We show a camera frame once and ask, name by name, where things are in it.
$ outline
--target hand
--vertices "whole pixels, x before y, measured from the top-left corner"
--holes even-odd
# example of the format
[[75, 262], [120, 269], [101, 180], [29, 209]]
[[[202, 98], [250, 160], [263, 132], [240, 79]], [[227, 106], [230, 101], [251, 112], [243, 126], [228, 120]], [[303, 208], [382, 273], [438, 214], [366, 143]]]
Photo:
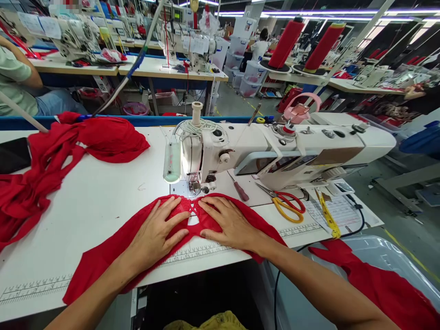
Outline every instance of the hand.
[[132, 277], [153, 266], [188, 234], [188, 229], [181, 229], [166, 239], [177, 224], [191, 215], [190, 212], [182, 212], [165, 221], [180, 201], [180, 197], [175, 199], [174, 196], [161, 206], [160, 200], [157, 201], [131, 244], [119, 256], [119, 261], [130, 271]]
[[8, 39], [0, 35], [0, 46], [9, 48], [10, 45], [13, 45]]
[[237, 206], [223, 197], [205, 197], [198, 202], [222, 228], [222, 233], [203, 229], [200, 236], [222, 245], [258, 253], [262, 241], [271, 240], [266, 234], [253, 227]]

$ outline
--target yellow fabric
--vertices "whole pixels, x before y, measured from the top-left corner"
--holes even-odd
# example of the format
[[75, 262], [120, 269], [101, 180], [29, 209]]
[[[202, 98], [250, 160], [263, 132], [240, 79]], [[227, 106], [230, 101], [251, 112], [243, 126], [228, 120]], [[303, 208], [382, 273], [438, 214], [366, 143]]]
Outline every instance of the yellow fabric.
[[190, 325], [188, 322], [174, 321], [164, 327], [164, 330], [246, 330], [231, 311], [214, 315], [200, 327]]

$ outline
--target scissors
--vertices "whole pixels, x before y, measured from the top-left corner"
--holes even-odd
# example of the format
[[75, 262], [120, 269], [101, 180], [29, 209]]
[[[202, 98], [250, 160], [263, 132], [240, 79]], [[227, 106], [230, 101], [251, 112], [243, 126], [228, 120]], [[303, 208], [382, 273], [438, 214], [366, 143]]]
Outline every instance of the scissors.
[[[272, 201], [275, 204], [276, 209], [278, 210], [278, 212], [287, 220], [289, 220], [290, 222], [293, 223], [301, 223], [304, 220], [303, 217], [303, 213], [306, 212], [306, 207], [304, 206], [304, 204], [295, 196], [293, 196], [292, 194], [289, 194], [287, 192], [279, 192], [279, 191], [272, 191], [266, 187], [263, 187], [262, 185], [255, 183], [257, 186], [259, 186], [261, 189], [263, 189], [268, 195], [270, 195], [272, 197]], [[293, 205], [286, 197], [290, 197], [293, 200], [295, 200], [298, 204], [299, 207], [301, 209], [298, 209], [295, 205]], [[299, 219], [295, 220], [290, 218], [289, 216], [287, 216], [284, 211], [282, 210], [282, 208], [288, 209], [290, 211], [292, 211], [293, 213], [295, 213]]]

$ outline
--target yellow measuring tape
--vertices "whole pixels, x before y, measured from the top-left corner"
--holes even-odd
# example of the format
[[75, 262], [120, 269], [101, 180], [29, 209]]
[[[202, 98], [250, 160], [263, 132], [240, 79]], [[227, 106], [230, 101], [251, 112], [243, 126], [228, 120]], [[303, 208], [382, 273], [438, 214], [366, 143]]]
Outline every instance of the yellow measuring tape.
[[325, 204], [325, 199], [322, 196], [322, 194], [315, 189], [316, 196], [319, 199], [319, 202], [321, 203], [322, 212], [324, 213], [325, 221], [327, 221], [327, 224], [329, 225], [331, 229], [331, 235], [334, 239], [338, 239], [341, 237], [341, 231], [339, 230], [338, 224], [333, 220], [333, 217], [331, 216], [331, 213], [329, 209], [327, 208], [327, 205]]

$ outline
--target worker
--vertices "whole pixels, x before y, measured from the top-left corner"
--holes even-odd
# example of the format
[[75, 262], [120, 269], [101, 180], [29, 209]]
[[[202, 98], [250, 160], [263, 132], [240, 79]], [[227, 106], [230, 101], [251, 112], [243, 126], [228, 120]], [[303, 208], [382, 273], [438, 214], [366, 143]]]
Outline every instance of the worker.
[[268, 32], [267, 28], [263, 28], [260, 33], [260, 40], [251, 45], [252, 51], [252, 60], [253, 61], [261, 61], [263, 59], [264, 54], [269, 49], [269, 43], [267, 42]]
[[405, 89], [405, 95], [394, 101], [380, 102], [375, 106], [373, 114], [386, 115], [401, 121], [412, 121], [419, 115], [429, 115], [440, 107], [438, 102], [440, 85], [435, 87], [416, 84]]
[[[64, 111], [87, 114], [83, 105], [64, 89], [53, 90], [38, 97], [25, 91], [23, 87], [33, 90], [43, 88], [40, 75], [12, 42], [0, 36], [0, 46], [0, 90], [20, 108], [32, 116], [53, 116]], [[0, 116], [17, 115], [0, 100]]]
[[[46, 330], [95, 329], [118, 293], [138, 274], [166, 256], [188, 234], [187, 229], [181, 229], [166, 239], [174, 226], [191, 215], [190, 212], [182, 212], [165, 221], [180, 201], [180, 197], [171, 197], [161, 206], [158, 201], [128, 248]], [[198, 205], [223, 230], [222, 233], [217, 233], [203, 229], [200, 232], [202, 237], [224, 246], [252, 251], [268, 259], [338, 329], [399, 329], [376, 305], [342, 277], [251, 226], [233, 202], [221, 197], [204, 197]], [[232, 313], [233, 311], [223, 313], [228, 317], [210, 319], [209, 329], [244, 329]], [[170, 326], [169, 329], [195, 329], [186, 325]]]

